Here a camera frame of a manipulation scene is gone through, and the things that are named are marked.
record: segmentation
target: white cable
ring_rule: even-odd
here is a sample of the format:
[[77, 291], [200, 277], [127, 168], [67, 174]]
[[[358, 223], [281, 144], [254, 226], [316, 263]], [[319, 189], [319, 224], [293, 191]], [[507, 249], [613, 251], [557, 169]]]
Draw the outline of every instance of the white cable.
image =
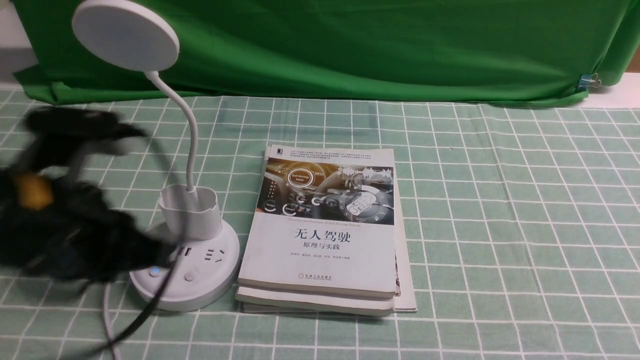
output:
[[[113, 330], [111, 330], [111, 319], [109, 318], [109, 292], [111, 291], [111, 284], [107, 283], [104, 286], [104, 297], [102, 298], [102, 319], [104, 320], [104, 329], [107, 332], [107, 339], [113, 340]], [[118, 345], [113, 345], [113, 360], [122, 360], [122, 354]]]
[[198, 151], [198, 124], [196, 123], [196, 117], [193, 115], [193, 111], [189, 105], [176, 94], [167, 84], [160, 79], [158, 71], [146, 71], [145, 76], [149, 79], [163, 94], [167, 95], [169, 99], [173, 100], [182, 112], [187, 117], [189, 123], [189, 131], [191, 132], [191, 144], [189, 146], [189, 157], [187, 158], [187, 192], [197, 195], [195, 186], [193, 185], [193, 167], [196, 161], [196, 152]]

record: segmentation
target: power button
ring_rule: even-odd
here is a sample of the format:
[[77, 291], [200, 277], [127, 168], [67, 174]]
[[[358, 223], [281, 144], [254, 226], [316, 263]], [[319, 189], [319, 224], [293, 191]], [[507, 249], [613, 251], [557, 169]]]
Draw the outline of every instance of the power button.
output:
[[151, 275], [151, 277], [159, 277], [160, 275], [162, 275], [162, 269], [154, 266], [149, 269], [149, 275]]
[[189, 282], [194, 281], [196, 279], [196, 273], [194, 273], [193, 271], [187, 272], [186, 274], [184, 274], [184, 279]]

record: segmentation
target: power cord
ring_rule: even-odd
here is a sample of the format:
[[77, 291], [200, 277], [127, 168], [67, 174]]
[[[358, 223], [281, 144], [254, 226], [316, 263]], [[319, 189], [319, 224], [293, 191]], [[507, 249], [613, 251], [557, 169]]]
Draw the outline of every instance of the power cord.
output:
[[[111, 293], [111, 284], [104, 286], [104, 297], [102, 298], [102, 319], [104, 320], [104, 330], [107, 332], [107, 339], [113, 339], [113, 330], [111, 330], [111, 319], [109, 316], [109, 294]], [[122, 360], [120, 349], [113, 345], [111, 347], [113, 360]]]
[[[169, 183], [177, 184], [179, 182], [177, 174], [172, 170], [171, 163], [169, 162], [166, 154], [162, 151], [161, 146], [146, 133], [144, 138], [149, 142], [149, 146], [157, 154], [157, 160], [158, 162], [160, 162], [161, 167], [166, 169]], [[185, 201], [182, 197], [178, 197], [178, 198], [179, 198], [179, 201]], [[182, 219], [180, 220], [180, 232], [179, 232], [177, 241], [175, 242], [175, 250], [179, 249], [186, 243], [187, 228], [188, 228], [188, 217], [186, 215], [183, 215]], [[171, 279], [173, 278], [173, 274], [175, 272], [177, 262], [178, 262], [177, 256], [170, 257], [170, 260], [168, 263], [168, 271], [166, 272], [166, 275], [164, 276], [164, 279], [160, 284], [160, 287], [158, 287], [158, 290], [156, 291], [156, 294], [154, 295], [154, 297], [151, 298], [149, 303], [142, 309], [140, 314], [133, 320], [133, 322], [129, 324], [129, 326], [127, 326], [120, 334], [118, 334], [115, 337], [112, 334], [113, 331], [111, 330], [111, 322], [109, 321], [108, 296], [109, 296], [110, 286], [109, 284], [107, 284], [107, 286], [109, 287], [105, 288], [104, 301], [103, 301], [104, 308], [102, 312], [105, 318], [104, 319], [105, 328], [107, 330], [107, 335], [108, 335], [107, 342], [93, 349], [89, 349], [83, 352], [78, 352], [76, 354], [72, 354], [71, 356], [67, 356], [67, 357], [63, 356], [59, 360], [86, 360], [93, 356], [99, 355], [101, 352], [107, 349], [109, 349], [113, 354], [114, 360], [122, 360], [122, 355], [117, 349], [117, 345], [119, 345], [120, 343], [122, 343], [123, 341], [131, 337], [147, 321], [147, 319], [151, 316], [151, 314], [156, 310], [157, 305], [160, 302], [160, 299], [164, 295], [166, 288], [168, 287], [169, 283], [171, 282]]]

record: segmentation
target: round lamp head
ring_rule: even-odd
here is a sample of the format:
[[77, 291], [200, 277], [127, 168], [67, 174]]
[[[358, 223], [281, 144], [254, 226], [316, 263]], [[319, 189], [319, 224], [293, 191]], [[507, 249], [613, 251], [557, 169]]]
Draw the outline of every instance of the round lamp head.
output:
[[133, 71], [170, 68], [178, 36], [158, 14], [128, 0], [86, 0], [72, 20], [78, 41], [100, 59]]

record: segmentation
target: book title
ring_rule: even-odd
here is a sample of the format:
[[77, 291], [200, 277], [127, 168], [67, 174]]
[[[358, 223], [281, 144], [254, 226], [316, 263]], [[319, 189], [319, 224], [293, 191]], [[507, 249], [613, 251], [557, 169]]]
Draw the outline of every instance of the book title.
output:
[[320, 231], [296, 229], [296, 239], [304, 241], [302, 246], [313, 249], [340, 250], [340, 243], [350, 243], [351, 234], [348, 231]]

